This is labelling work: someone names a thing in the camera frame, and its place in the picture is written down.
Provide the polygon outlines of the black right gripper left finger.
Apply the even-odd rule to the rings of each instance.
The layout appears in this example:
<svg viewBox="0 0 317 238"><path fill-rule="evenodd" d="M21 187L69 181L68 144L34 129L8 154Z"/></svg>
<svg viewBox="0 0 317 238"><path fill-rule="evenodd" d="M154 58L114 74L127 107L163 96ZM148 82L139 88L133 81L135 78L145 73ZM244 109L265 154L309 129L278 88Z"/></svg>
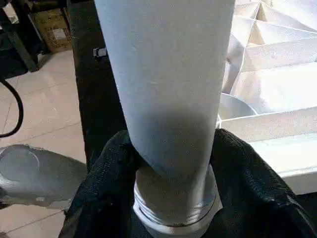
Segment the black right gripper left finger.
<svg viewBox="0 0 317 238"><path fill-rule="evenodd" d="M129 238L139 158L126 130L105 145L80 184L62 238Z"/></svg>

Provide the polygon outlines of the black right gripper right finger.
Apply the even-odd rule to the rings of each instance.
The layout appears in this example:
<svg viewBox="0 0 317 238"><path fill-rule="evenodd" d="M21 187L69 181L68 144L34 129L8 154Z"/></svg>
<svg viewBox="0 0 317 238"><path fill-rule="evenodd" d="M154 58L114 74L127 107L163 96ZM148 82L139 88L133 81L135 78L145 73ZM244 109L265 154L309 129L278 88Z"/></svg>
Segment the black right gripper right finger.
<svg viewBox="0 0 317 238"><path fill-rule="evenodd" d="M309 213L250 144L216 129L210 163L223 208L207 238L315 238Z"/></svg>

